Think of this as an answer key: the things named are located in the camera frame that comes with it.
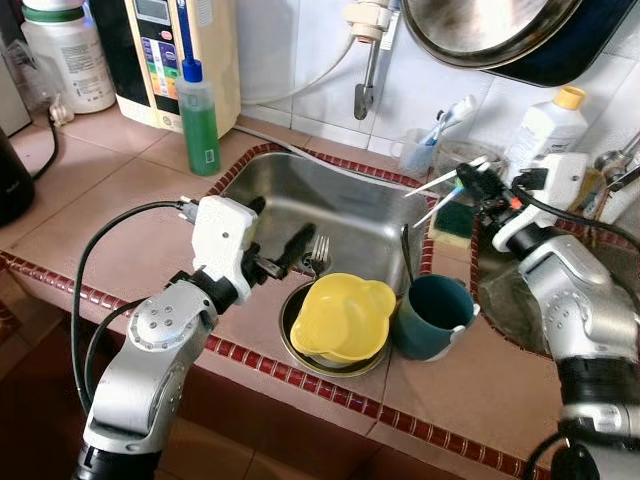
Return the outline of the white detergent bottle yellow cap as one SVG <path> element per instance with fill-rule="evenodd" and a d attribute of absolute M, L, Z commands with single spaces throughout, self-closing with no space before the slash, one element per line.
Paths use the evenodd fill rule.
<path fill-rule="evenodd" d="M 524 114 L 503 155 L 507 164 L 503 183 L 511 184 L 522 169 L 530 168 L 536 157 L 568 152 L 588 131 L 580 108 L 588 96 L 581 88 L 563 86 L 553 100 L 538 102 Z"/>

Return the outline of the chrome wall tap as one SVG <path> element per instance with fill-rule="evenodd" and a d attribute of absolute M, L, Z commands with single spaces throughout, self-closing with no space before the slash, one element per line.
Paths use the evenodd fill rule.
<path fill-rule="evenodd" d="M 378 78 L 380 54 L 390 49 L 401 15 L 401 0 L 352 0 L 343 9 L 349 24 L 349 38 L 369 45 L 364 81 L 355 86 L 355 118 L 364 120 L 375 104 L 375 79 Z"/>

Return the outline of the stainless steel sink basin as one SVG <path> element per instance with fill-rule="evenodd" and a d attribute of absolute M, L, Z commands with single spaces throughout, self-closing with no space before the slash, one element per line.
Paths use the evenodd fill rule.
<path fill-rule="evenodd" d="M 413 227 L 433 207 L 429 197 L 404 197 L 408 187 L 374 180 L 325 161 L 282 150 L 274 143 L 251 148 L 212 187 L 214 195 L 247 204 L 264 197 L 253 241 L 269 259 L 307 224 L 328 236 L 329 273 L 349 273 L 404 292 L 399 251 L 401 225 L 410 225 L 411 259 L 417 275 L 428 265 L 426 225 Z"/>
<path fill-rule="evenodd" d="M 602 261 L 616 283 L 631 294 L 639 293 L 639 251 L 625 239 L 590 229 L 577 233 L 581 243 Z M 515 257 L 493 247 L 492 234 L 479 227 L 472 234 L 474 274 L 471 291 L 481 314 L 504 338 L 541 357 L 549 357 L 547 340 L 538 325 L 540 308 L 525 280 L 518 274 Z"/>

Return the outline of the chrome kitchen faucet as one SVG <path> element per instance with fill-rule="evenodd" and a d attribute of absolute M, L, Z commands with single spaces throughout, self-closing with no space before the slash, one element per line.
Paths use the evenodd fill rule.
<path fill-rule="evenodd" d="M 596 220 L 614 224 L 639 198 L 639 134 L 621 150 L 608 152 L 604 159 L 607 160 L 602 172 L 604 183 L 591 212 Z"/>

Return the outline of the beige water ionizer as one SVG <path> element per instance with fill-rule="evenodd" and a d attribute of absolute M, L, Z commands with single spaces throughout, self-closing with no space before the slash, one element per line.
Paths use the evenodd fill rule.
<path fill-rule="evenodd" d="M 241 114 L 234 0 L 86 0 L 120 114 L 182 132 L 177 86 L 193 50 L 211 84 L 219 136 Z"/>

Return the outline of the green yellow dish sponge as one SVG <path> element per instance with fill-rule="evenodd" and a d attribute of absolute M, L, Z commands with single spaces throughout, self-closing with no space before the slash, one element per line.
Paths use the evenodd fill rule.
<path fill-rule="evenodd" d="M 434 241 L 470 241 L 475 215 L 475 206 L 458 200 L 449 201 L 431 220 L 428 236 Z"/>

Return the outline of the green dish soap bottle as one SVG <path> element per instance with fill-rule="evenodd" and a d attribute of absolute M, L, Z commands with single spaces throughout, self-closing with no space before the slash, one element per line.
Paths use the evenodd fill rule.
<path fill-rule="evenodd" d="M 221 169 L 218 115 L 214 88 L 206 81 L 200 60 L 180 61 L 177 92 L 189 170 L 198 177 L 211 177 Z"/>

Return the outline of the black electric kettle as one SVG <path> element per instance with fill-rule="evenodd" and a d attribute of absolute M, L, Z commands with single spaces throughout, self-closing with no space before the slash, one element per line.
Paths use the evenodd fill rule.
<path fill-rule="evenodd" d="M 35 180 L 12 141 L 0 131 L 0 227 L 13 224 L 35 202 Z"/>

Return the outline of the clear round plastic container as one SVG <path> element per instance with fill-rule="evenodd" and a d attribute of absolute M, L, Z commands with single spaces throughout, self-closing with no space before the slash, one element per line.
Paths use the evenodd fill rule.
<path fill-rule="evenodd" d="M 434 168 L 435 172 L 430 175 L 430 180 L 443 177 L 444 174 L 452 173 L 457 166 L 462 163 L 485 157 L 488 160 L 490 169 L 495 173 L 503 168 L 504 160 L 500 152 L 483 145 L 470 141 L 442 141 L 436 146 Z"/>

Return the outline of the teal mug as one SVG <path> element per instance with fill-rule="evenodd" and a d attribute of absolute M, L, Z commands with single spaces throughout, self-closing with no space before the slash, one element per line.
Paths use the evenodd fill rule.
<path fill-rule="evenodd" d="M 479 303 L 452 276 L 426 274 L 410 283 L 390 320 L 390 340 L 412 361 L 443 358 L 479 315 Z"/>

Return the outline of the white jar green lid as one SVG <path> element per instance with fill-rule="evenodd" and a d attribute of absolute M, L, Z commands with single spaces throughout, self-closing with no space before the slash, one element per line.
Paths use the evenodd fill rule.
<path fill-rule="evenodd" d="M 22 0 L 20 24 L 29 50 L 51 70 L 61 99 L 74 114 L 100 113 L 115 104 L 105 51 L 86 0 Z"/>

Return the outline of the hanging steel wok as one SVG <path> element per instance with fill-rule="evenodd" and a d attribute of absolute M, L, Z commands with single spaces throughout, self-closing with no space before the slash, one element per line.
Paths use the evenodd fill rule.
<path fill-rule="evenodd" d="M 582 0 L 402 0 L 417 44 L 449 67 L 512 63 L 561 31 Z"/>

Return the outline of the white toothbrush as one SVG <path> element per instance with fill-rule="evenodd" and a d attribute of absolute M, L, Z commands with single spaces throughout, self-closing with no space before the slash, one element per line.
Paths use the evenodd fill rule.
<path fill-rule="evenodd" d="M 442 200 L 436 202 L 433 209 L 431 209 L 428 214 L 422 216 L 420 220 L 417 220 L 416 223 L 413 224 L 413 227 L 421 227 L 421 225 L 426 223 L 426 221 L 433 219 L 435 215 L 439 214 L 439 211 L 442 210 L 445 205 L 448 205 L 449 202 L 456 200 L 456 198 L 458 196 L 461 196 L 463 192 L 465 192 L 465 187 L 463 187 L 461 180 L 457 180 L 457 182 L 454 183 L 454 188 L 452 189 L 452 191 L 449 192 L 447 196 L 444 196 Z"/>
<path fill-rule="evenodd" d="M 458 177 L 458 166 L 456 169 L 451 170 L 451 172 L 444 173 L 442 175 L 439 175 L 438 178 L 429 180 L 429 182 L 424 184 L 424 186 L 420 186 L 419 188 L 416 188 L 416 189 L 411 189 L 410 192 L 404 193 L 404 197 L 410 197 L 411 195 L 425 195 L 428 189 L 433 188 L 435 186 L 439 186 L 439 184 L 456 183 L 458 180 L 457 177 Z"/>

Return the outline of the blue toothbrush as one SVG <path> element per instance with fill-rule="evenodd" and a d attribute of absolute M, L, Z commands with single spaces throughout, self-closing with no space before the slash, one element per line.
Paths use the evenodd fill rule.
<path fill-rule="evenodd" d="M 449 122 L 451 122 L 451 114 L 448 114 L 447 111 L 440 111 L 439 115 L 436 116 L 436 123 L 431 127 L 430 131 L 422 137 L 421 146 L 436 145 L 440 134 L 442 134 L 444 129 L 448 128 Z"/>

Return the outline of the white power plug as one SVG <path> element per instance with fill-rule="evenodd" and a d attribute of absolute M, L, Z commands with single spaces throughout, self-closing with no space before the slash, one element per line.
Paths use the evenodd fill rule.
<path fill-rule="evenodd" d="M 47 106 L 47 120 L 51 127 L 64 127 L 76 119 L 76 113 L 69 108 L 67 102 L 61 99 L 61 95 L 56 93 Z"/>

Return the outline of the yellow plastic bowl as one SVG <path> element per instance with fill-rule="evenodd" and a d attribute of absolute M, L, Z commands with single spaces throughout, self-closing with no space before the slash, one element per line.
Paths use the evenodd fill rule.
<path fill-rule="evenodd" d="M 334 365 L 371 360 L 389 340 L 398 297 L 387 283 L 348 273 L 312 282 L 287 339 L 302 355 Z"/>

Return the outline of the steel spoon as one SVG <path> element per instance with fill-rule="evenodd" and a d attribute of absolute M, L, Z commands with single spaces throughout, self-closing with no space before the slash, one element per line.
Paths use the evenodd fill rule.
<path fill-rule="evenodd" d="M 404 291 L 411 287 L 413 279 L 416 278 L 415 266 L 411 259 L 412 250 L 410 246 L 410 225 L 402 224 L 399 229 L 399 253 L 401 253 L 401 261 L 404 269 Z"/>

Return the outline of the steel fork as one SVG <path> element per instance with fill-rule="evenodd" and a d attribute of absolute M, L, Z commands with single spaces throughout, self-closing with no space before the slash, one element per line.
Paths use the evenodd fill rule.
<path fill-rule="evenodd" d="M 332 247 L 330 247 L 330 239 L 328 236 L 316 234 L 314 241 L 307 252 L 302 265 L 308 271 L 308 275 L 312 278 L 320 278 L 332 265 Z"/>

